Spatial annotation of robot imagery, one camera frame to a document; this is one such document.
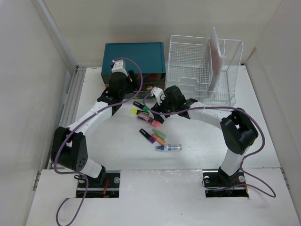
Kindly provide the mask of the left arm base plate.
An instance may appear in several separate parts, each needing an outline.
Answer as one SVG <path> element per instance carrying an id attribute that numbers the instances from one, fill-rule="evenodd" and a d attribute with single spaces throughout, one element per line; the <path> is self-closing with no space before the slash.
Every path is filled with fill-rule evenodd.
<path id="1" fill-rule="evenodd" d="M 88 178 L 86 198 L 119 198 L 120 171 L 107 171 L 104 179 L 99 183 L 95 178 Z M 86 189 L 83 176 L 74 175 L 77 180 L 76 197 L 82 198 Z"/>

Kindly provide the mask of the pink cap colourful tube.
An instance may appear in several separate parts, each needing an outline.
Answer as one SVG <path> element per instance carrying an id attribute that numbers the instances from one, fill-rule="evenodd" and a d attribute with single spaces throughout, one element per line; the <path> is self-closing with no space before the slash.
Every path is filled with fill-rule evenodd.
<path id="1" fill-rule="evenodd" d="M 153 118 L 151 118 L 148 114 L 145 113 L 139 113 L 137 115 L 137 118 L 155 128 L 159 127 L 161 124 L 159 121 L 154 120 Z"/>

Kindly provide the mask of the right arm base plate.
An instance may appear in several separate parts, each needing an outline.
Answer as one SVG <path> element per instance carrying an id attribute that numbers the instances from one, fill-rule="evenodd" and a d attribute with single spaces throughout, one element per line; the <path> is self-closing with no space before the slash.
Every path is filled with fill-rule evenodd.
<path id="1" fill-rule="evenodd" d="M 241 171 L 228 177 L 226 174 L 220 173 L 218 169 L 209 169 L 204 170 L 202 175 L 206 198 L 249 197 L 248 189 L 245 186 L 246 179 Z"/>

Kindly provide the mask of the teal drawer organizer box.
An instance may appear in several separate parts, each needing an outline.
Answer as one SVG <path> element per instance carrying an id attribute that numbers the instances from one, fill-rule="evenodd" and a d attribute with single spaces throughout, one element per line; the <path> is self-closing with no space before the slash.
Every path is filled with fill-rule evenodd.
<path id="1" fill-rule="evenodd" d="M 138 95 L 144 98 L 154 88 L 165 88 L 166 61 L 164 43 L 137 42 L 137 43 L 107 43 L 105 44 L 101 76 L 104 84 L 109 86 L 112 61 L 124 57 L 127 71 L 134 71 L 138 81 L 143 75 L 143 87 Z"/>

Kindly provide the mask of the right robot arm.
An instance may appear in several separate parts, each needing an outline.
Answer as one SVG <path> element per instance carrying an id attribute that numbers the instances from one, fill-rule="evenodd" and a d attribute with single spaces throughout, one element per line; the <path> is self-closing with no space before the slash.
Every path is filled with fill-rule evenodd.
<path id="1" fill-rule="evenodd" d="M 154 87 L 150 96 L 157 100 L 151 112 L 160 123 L 164 122 L 164 118 L 177 114 L 189 120 L 202 121 L 222 131 L 228 150 L 218 168 L 218 186 L 230 186 L 239 172 L 246 151 L 258 137 L 258 131 L 245 111 L 227 106 L 205 106 L 196 99 L 186 99 L 177 86 L 166 90 Z"/>

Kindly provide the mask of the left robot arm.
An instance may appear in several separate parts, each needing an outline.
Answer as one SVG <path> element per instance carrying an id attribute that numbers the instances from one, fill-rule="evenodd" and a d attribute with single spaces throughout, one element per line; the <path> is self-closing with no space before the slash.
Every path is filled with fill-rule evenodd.
<path id="1" fill-rule="evenodd" d="M 58 127 L 54 133 L 51 160 L 54 171 L 58 165 L 69 169 L 68 174 L 81 174 L 89 178 L 92 185 L 99 187 L 105 182 L 105 167 L 88 156 L 87 137 L 129 99 L 127 94 L 137 96 L 142 84 L 137 80 L 134 71 L 115 69 L 111 71 L 109 86 L 103 91 L 95 104 L 80 119 L 68 127 Z"/>

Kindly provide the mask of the clear blue glue pen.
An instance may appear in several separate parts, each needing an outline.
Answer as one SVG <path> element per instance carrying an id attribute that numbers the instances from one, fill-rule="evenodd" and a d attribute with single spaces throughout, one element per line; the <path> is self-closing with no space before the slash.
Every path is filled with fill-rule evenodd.
<path id="1" fill-rule="evenodd" d="M 160 145 L 155 147 L 157 152 L 179 152 L 182 150 L 182 145 Z"/>

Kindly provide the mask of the clear mesh zip pouch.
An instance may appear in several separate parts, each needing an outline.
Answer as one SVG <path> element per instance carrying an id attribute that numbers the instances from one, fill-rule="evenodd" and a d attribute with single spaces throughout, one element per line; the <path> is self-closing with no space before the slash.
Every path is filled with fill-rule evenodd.
<path id="1" fill-rule="evenodd" d="M 226 59 L 226 57 L 221 53 L 215 27 L 212 28 L 212 32 L 209 38 L 209 44 L 212 63 L 212 79 L 208 91 L 214 91 L 216 85 L 219 82 L 222 66 Z"/>

